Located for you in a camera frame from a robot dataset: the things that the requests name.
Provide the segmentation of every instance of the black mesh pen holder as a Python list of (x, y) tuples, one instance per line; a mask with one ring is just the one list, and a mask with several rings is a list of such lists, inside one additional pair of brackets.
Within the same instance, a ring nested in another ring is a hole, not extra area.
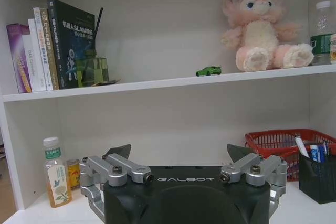
[(319, 204), (336, 201), (336, 156), (318, 163), (299, 154), (300, 190)]

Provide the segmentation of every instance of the screw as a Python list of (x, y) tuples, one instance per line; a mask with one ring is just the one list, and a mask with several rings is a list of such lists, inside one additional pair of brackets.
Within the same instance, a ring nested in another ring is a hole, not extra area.
[(259, 165), (253, 165), (251, 166), (251, 172), (255, 174), (260, 174), (261, 173), (261, 168)]
[(144, 182), (145, 182), (145, 184), (147, 184), (147, 183), (151, 183), (151, 182), (153, 182), (154, 181), (154, 176), (153, 176), (153, 174), (148, 174), (145, 178), (144, 178)]
[(224, 183), (227, 184), (230, 181), (230, 175), (228, 175), (227, 173), (222, 173), (221, 176), (219, 177), (219, 179)]
[(122, 173), (122, 167), (119, 165), (116, 165), (113, 167), (112, 172), (115, 174), (121, 174)]

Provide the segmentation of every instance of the purple book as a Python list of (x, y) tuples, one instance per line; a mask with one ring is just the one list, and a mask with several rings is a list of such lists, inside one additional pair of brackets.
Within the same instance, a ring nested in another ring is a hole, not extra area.
[(9, 45), (15, 71), (16, 83), (19, 93), (31, 92), (28, 67), (23, 46), (22, 35), (30, 34), (29, 27), (21, 24), (7, 25)]

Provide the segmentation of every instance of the shelf board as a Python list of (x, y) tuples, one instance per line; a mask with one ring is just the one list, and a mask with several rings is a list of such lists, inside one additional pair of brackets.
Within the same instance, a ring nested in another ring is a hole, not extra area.
[[(270, 223), (331, 223), (336, 203), (319, 205), (299, 190), (298, 182), (287, 183), (287, 192), (280, 198), (278, 209)], [(73, 192), (73, 201), (59, 208), (51, 208), (46, 194), (39, 197), (26, 210), (20, 210), (4, 224), (25, 223), (101, 224), (101, 220), (89, 208), (88, 200), (80, 191)]]
[(168, 87), (189, 86), (189, 85), (198, 85), (207, 83), (257, 80), (257, 79), (268, 79), (268, 78), (289, 77), (289, 76), (304, 76), (309, 74), (329, 73), (329, 72), (336, 72), (336, 65), (312, 66), (312, 67), (291, 68), (291, 69), (276, 69), (276, 70), (247, 72), (247, 73), (227, 73), (227, 74), (221, 74), (219, 76), (186, 77), (186, 78), (166, 79), (156, 81), (121, 83), (101, 87), (63, 89), (48, 92), (34, 92), (24, 94), (9, 94), (9, 95), (3, 95), (3, 101), (14, 102), (14, 101), (37, 100), (46, 98), (72, 97), (76, 95), (103, 94), (103, 93), (114, 93), (114, 92), (132, 91), (132, 90), (168, 88)]

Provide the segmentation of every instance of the green bottle label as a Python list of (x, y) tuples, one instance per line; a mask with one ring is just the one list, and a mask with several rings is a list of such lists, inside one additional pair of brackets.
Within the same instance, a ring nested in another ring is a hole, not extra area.
[(53, 159), (61, 155), (61, 149), (58, 147), (56, 149), (47, 150), (45, 151), (45, 153), (46, 153), (46, 159)]
[(330, 53), (330, 36), (331, 34), (323, 34), (310, 38), (310, 44), (313, 47), (314, 55)]

